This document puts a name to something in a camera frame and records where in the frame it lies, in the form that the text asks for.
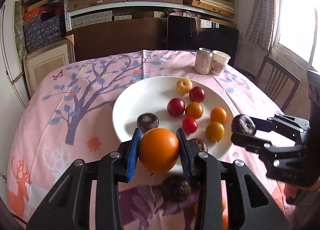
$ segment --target wooden frame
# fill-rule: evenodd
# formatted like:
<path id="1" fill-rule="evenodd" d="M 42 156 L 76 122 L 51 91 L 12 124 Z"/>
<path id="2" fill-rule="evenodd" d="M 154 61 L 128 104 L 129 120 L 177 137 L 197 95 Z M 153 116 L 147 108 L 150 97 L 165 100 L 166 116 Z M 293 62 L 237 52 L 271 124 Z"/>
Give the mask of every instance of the wooden frame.
<path id="1" fill-rule="evenodd" d="M 23 64 L 30 96 L 34 94 L 41 80 L 48 73 L 74 62 L 73 42 L 71 38 L 67 37 L 25 55 L 23 57 Z"/>

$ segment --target red cherry tomato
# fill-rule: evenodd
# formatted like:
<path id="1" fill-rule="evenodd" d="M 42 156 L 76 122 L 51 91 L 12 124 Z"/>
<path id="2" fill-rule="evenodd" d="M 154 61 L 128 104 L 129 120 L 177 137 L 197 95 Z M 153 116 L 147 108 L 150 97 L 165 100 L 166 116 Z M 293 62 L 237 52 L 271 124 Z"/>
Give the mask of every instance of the red cherry tomato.
<path id="1" fill-rule="evenodd" d="M 180 98 L 173 98 L 167 104 L 167 110 L 169 114 L 173 117 L 182 115 L 184 113 L 185 108 L 186 105 Z"/>
<path id="2" fill-rule="evenodd" d="M 204 96 L 205 94 L 201 87 L 194 87 L 189 92 L 189 98 L 192 102 L 200 103 L 201 101 L 204 100 Z"/>
<path id="3" fill-rule="evenodd" d="M 195 119 L 186 118 L 182 122 L 182 130 L 186 134 L 194 133 L 198 129 L 198 124 Z"/>

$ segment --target metal can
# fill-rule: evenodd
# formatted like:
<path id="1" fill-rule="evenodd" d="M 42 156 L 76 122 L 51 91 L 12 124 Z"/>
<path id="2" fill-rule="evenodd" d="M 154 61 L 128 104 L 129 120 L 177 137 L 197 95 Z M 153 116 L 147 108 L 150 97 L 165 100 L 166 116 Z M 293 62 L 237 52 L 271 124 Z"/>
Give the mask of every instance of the metal can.
<path id="1" fill-rule="evenodd" d="M 212 50 L 199 48 L 197 51 L 194 70 L 199 74 L 209 74 L 212 63 Z"/>

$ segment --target white plate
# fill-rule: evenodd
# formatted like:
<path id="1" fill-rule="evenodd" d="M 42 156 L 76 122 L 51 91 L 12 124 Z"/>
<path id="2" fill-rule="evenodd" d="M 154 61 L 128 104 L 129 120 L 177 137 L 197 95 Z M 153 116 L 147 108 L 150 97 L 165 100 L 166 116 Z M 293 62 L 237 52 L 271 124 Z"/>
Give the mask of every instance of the white plate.
<path id="1" fill-rule="evenodd" d="M 134 130 L 137 127 L 137 118 L 143 113 L 153 113 L 159 118 L 159 127 L 166 128 L 176 134 L 181 127 L 185 114 L 174 118 L 167 111 L 167 104 L 172 98 L 181 98 L 186 106 L 191 102 L 188 94 L 181 96 L 176 90 L 176 83 L 181 79 L 172 76 L 151 77 L 132 84 L 124 90 L 115 102 L 112 113 L 112 122 L 116 135 L 121 142 L 131 140 Z M 201 102 L 204 113 L 197 119 L 198 130 L 186 135 L 188 140 L 192 138 L 203 139 L 208 145 L 208 153 L 216 159 L 222 158 L 232 145 L 231 122 L 233 114 L 226 102 L 213 90 L 192 80 L 193 86 L 200 86 L 205 92 L 205 99 Z M 222 107 L 227 113 L 227 120 L 224 123 L 225 134 L 221 141 L 210 145 L 205 137 L 205 128 L 210 124 L 210 112 L 215 107 Z M 174 172 L 181 172 L 180 159 L 171 169 Z"/>

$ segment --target curtain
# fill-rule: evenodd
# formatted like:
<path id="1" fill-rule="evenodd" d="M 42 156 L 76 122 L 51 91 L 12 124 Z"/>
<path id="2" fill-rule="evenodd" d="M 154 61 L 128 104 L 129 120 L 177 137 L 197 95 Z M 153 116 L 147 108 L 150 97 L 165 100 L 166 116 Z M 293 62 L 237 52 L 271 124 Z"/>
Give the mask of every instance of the curtain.
<path id="1" fill-rule="evenodd" d="M 255 0 L 246 37 L 269 50 L 275 24 L 275 0 Z"/>

